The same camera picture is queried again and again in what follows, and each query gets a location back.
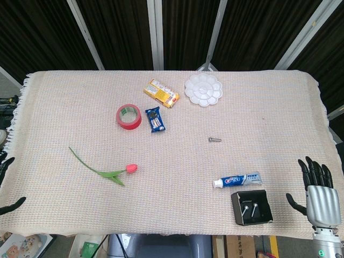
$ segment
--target toothpaste cap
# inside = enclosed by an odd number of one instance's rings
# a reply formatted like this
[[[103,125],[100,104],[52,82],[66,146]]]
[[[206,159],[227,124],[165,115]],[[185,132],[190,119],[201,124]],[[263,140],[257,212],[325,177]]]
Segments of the toothpaste cap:
[[[223,187],[224,187],[224,184],[223,184],[223,182],[222,182],[222,179],[214,180],[214,181],[213,181],[213,187],[214,187],[214,188],[223,188]]]

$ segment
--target yellow snack box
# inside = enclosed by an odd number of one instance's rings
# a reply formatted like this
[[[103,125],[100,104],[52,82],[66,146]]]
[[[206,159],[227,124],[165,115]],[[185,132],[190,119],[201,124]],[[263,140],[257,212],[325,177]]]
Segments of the yellow snack box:
[[[179,99],[179,94],[166,88],[161,82],[152,79],[150,83],[144,88],[144,93],[151,96],[153,99],[161,102],[162,105],[172,108],[172,106]]]

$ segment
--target yellow strip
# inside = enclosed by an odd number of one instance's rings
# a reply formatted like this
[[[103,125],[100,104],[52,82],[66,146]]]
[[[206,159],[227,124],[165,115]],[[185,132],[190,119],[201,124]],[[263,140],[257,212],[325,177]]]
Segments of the yellow strip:
[[[278,255],[277,239],[275,235],[270,236],[270,247],[271,254],[273,254],[276,258],[280,258],[280,256]]]

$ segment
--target green stem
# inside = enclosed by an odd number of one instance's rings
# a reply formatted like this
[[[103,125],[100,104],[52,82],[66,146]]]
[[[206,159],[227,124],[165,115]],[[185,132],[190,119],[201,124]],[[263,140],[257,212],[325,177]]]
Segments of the green stem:
[[[116,178],[116,176],[118,176],[120,173],[122,173],[126,170],[117,170],[117,171],[111,171],[111,172],[102,172],[102,171],[95,170],[95,169],[91,168],[89,165],[87,165],[85,162],[83,162],[70,147],[68,147],[68,148],[74,154],[74,156],[88,169],[92,170],[93,172],[96,172],[99,176],[106,177],[106,178],[116,182],[117,184],[124,185],[121,180]]]

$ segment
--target blue snack wrapper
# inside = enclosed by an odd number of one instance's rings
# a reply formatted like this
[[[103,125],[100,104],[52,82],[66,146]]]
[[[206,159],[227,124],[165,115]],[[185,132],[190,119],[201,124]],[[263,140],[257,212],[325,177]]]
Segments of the blue snack wrapper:
[[[166,129],[160,117],[159,108],[160,107],[158,106],[153,109],[146,110],[146,114],[147,114],[150,126],[152,128],[152,133],[164,131]]]

